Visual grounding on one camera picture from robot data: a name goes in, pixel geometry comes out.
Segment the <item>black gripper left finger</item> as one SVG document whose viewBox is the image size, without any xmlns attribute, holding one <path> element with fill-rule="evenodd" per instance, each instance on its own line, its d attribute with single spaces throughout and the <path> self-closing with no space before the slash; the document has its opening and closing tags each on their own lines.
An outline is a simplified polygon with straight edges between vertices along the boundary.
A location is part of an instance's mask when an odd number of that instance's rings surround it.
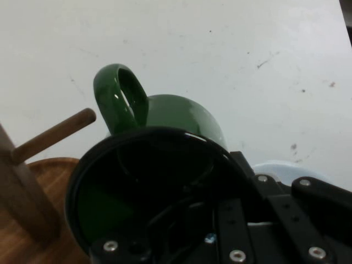
<svg viewBox="0 0 352 264">
<path fill-rule="evenodd" d="M 183 200 L 152 218 L 137 217 L 97 239 L 91 263 L 253 263 L 239 199 Z"/>
</svg>

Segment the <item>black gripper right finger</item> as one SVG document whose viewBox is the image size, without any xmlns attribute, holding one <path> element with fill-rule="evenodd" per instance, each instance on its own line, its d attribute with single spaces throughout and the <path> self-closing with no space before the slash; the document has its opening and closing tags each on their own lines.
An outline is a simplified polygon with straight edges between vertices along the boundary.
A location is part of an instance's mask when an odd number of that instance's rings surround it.
<svg viewBox="0 0 352 264">
<path fill-rule="evenodd" d="M 351 263 L 351 192 L 309 175 L 287 186 L 230 156 L 241 186 L 252 263 Z"/>
</svg>

